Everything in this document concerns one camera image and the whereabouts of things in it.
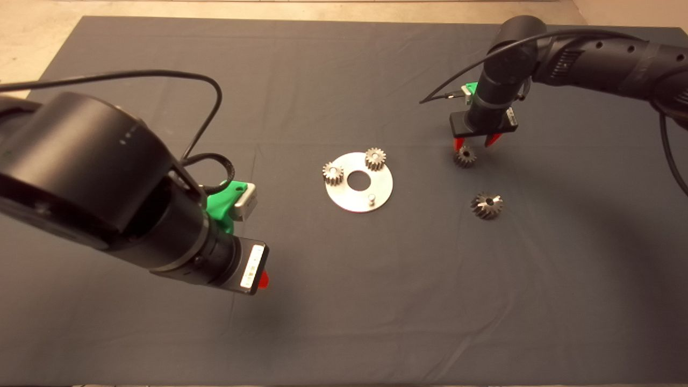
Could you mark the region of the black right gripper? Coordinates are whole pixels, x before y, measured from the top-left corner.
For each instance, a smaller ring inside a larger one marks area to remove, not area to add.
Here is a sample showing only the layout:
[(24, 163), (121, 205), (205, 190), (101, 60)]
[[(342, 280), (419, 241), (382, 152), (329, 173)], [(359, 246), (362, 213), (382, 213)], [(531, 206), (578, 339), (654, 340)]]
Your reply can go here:
[(472, 122), (468, 117), (472, 108), (464, 112), (452, 112), (449, 117), (450, 127), (454, 136), (454, 151), (459, 152), (464, 147), (465, 138), (485, 135), (485, 147), (489, 148), (500, 139), (502, 134), (511, 133), (518, 129), (519, 123), (513, 108), (501, 110), (499, 123), (494, 127), (482, 127)]

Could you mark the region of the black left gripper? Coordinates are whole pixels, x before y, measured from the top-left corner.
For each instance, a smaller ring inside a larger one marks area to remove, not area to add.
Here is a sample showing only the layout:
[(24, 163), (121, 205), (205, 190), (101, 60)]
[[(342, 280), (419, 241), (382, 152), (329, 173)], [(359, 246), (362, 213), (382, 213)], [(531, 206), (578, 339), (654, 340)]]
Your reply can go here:
[(268, 256), (269, 247), (263, 241), (218, 232), (186, 262), (172, 269), (152, 270), (152, 274), (253, 296), (269, 286)]

